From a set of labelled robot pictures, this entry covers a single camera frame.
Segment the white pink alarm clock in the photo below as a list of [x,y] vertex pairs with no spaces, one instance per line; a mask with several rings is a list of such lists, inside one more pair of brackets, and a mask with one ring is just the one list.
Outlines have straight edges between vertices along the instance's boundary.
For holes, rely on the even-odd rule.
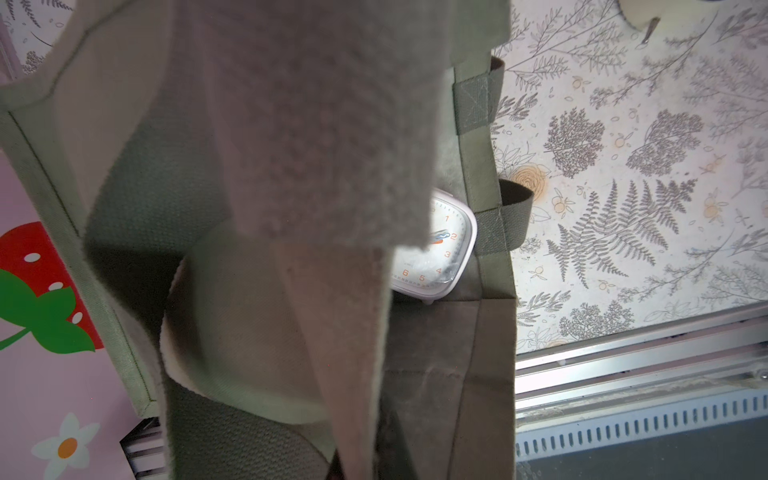
[[471,209],[451,194],[433,191],[430,230],[423,248],[395,251],[390,287],[426,304],[446,297],[458,284],[473,252],[478,225]]

